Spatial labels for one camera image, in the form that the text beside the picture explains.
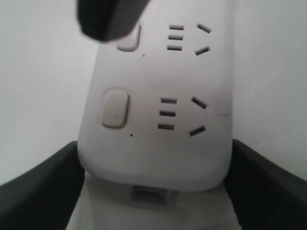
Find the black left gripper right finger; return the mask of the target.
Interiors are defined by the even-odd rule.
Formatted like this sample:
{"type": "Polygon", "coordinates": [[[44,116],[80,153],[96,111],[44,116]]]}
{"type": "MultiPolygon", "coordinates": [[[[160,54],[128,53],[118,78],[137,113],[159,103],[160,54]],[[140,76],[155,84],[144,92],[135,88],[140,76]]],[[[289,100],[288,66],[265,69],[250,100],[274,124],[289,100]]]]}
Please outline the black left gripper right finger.
{"type": "Polygon", "coordinates": [[[307,182],[236,139],[225,188],[244,230],[307,228],[307,182]]]}

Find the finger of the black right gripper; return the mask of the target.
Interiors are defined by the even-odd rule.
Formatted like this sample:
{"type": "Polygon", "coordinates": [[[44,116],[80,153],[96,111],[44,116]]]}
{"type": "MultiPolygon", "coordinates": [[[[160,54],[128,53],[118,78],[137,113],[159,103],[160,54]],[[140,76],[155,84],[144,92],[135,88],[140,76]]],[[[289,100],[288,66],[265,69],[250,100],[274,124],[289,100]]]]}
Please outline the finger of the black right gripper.
{"type": "Polygon", "coordinates": [[[76,18],[85,36],[105,43],[127,36],[148,3],[148,0],[77,0],[76,18]]]}

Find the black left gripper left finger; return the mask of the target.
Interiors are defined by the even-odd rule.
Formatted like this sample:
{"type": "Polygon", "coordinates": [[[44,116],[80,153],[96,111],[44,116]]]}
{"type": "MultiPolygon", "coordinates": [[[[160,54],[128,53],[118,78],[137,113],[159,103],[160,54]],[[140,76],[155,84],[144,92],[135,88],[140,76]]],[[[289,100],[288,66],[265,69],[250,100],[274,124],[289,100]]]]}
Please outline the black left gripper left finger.
{"type": "Polygon", "coordinates": [[[80,197],[85,170],[72,141],[0,186],[2,230],[64,230],[80,197]]]}

